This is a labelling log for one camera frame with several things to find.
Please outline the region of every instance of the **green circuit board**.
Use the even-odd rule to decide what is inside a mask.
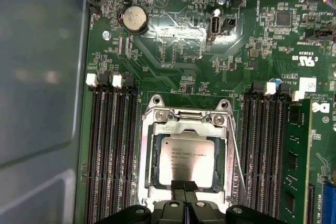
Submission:
[[[336,46],[332,39],[307,40],[306,32],[333,26],[336,16],[331,9],[305,0],[241,0],[238,6],[234,0],[227,0],[224,5],[218,5],[216,0],[132,0],[132,4],[147,12],[148,31],[129,34],[119,21],[119,14],[125,9],[123,0],[111,0],[100,13],[91,14],[86,63],[87,73],[98,77],[110,71],[110,77],[127,73],[135,79],[136,106],[130,108],[136,110],[136,127],[128,204],[138,203],[141,115],[153,95],[159,94],[166,105],[179,108],[213,109],[221,99],[228,99],[239,142],[244,93],[255,81],[273,81],[286,84],[291,93],[305,91],[304,97],[311,101],[311,128],[306,122],[306,131],[300,130],[310,139],[310,154],[304,155],[310,157],[307,177],[316,194],[312,223],[322,223],[323,182],[331,179],[336,170]],[[236,24],[228,35],[209,39],[209,23],[215,9]],[[109,40],[102,38],[104,31],[111,34]],[[83,99],[75,223],[87,219],[92,91],[86,89]],[[307,117],[310,102],[302,106],[303,117]],[[288,126],[292,131],[296,127]],[[280,201],[284,202],[285,197],[281,195]],[[280,217],[288,220],[288,215],[284,212]],[[293,215],[305,223],[304,209],[298,208]]]

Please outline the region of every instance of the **ram slot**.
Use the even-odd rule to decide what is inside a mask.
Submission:
[[[254,154],[253,160],[253,170],[252,170],[252,185],[250,194],[249,207],[256,209],[260,201],[260,191],[258,191],[258,186],[260,185],[261,172],[259,167],[261,161],[260,149],[264,144],[264,139],[262,136],[263,122],[264,122],[264,101],[258,101],[258,107],[256,108],[256,120],[255,120],[255,133],[254,133]]]
[[[282,156],[283,146],[283,120],[284,120],[284,104],[281,101],[276,102],[274,113],[274,129],[272,135],[271,155],[272,161],[270,167],[270,188],[269,188],[269,215],[277,217],[279,214],[279,196],[280,196],[280,179],[281,174],[279,169],[280,159]]]
[[[255,144],[256,144],[256,133],[257,128],[259,127],[258,123],[258,105],[259,102],[252,100],[250,107],[250,117],[249,117],[249,143],[247,145],[247,155],[248,155],[248,170],[247,170],[247,199],[248,199],[248,207],[252,207],[252,196],[253,190],[253,171],[254,171],[254,160],[255,160]]]
[[[129,95],[128,104],[126,107],[128,116],[124,133],[125,136],[125,164],[124,164],[124,188],[123,188],[123,208],[131,205],[131,182],[133,173],[133,154],[134,154],[134,140],[135,140],[135,123],[137,112],[137,97],[133,94]]]
[[[108,93],[103,92],[100,100],[100,114],[99,114],[99,128],[98,128],[98,140],[97,140],[97,155],[96,155],[96,177],[94,181],[94,206],[93,206],[93,223],[101,219],[102,202],[103,202],[103,179],[102,179],[102,162],[103,162],[103,148],[106,136],[106,121],[108,119]]]
[[[121,93],[114,94],[113,116],[112,116],[112,173],[113,179],[111,181],[111,200],[110,200],[110,214],[119,211],[119,179],[121,173],[120,157],[122,152],[122,131],[124,121],[124,104],[125,95]]]
[[[286,115],[286,104],[284,101],[279,101],[279,122],[278,122],[278,132],[277,132],[277,156],[276,156],[276,183],[274,190],[274,209],[273,217],[279,219],[280,217],[280,192],[281,192],[281,178],[282,178],[282,157],[283,157],[283,145],[284,145],[284,132],[285,132],[285,115]]]
[[[100,93],[94,93],[92,96],[91,108],[91,131],[90,131],[90,144],[89,144],[89,162],[88,162],[88,180],[87,180],[87,193],[86,193],[86,215],[85,223],[92,223],[92,210],[93,210],[93,186],[94,177],[96,173],[95,156],[97,153],[97,135],[99,126],[99,111],[100,111]]]
[[[108,93],[106,97],[106,118],[104,120],[103,128],[103,143],[102,143],[102,155],[101,155],[101,170],[102,170],[102,192],[101,198],[101,219],[109,216],[109,201],[111,198],[110,183],[110,153],[111,153],[111,129],[112,129],[112,112],[113,112],[113,94]]]
[[[256,210],[259,212],[264,211],[264,194],[265,194],[265,165],[266,165],[266,151],[268,146],[269,136],[269,120],[270,120],[270,102],[265,100],[262,104],[262,117],[261,117],[261,134],[260,134],[260,151],[258,156],[258,178],[257,178],[257,193],[259,194],[256,199]]]
[[[307,224],[314,223],[314,204],[315,204],[315,186],[309,184],[308,186],[308,200],[307,200]]]
[[[248,167],[248,158],[246,155],[246,148],[248,145],[248,122],[249,122],[249,108],[250,108],[250,100],[245,99],[243,102],[243,115],[242,115],[242,127],[241,127],[241,137],[240,137],[240,164],[241,164],[241,171],[243,174],[244,183],[246,184],[246,171]],[[244,191],[243,187],[241,186],[241,182],[238,181],[238,195],[237,201],[239,204],[244,205],[246,200],[246,192]]]
[[[263,203],[263,213],[269,214],[269,205],[270,197],[272,195],[272,178],[270,177],[271,174],[271,164],[274,162],[272,160],[272,150],[274,148],[273,146],[273,133],[274,133],[274,123],[275,123],[275,102],[270,101],[269,102],[269,127],[268,127],[268,136],[265,141],[265,152],[264,152],[264,158],[263,158],[263,174],[264,174],[264,195],[262,198]]]

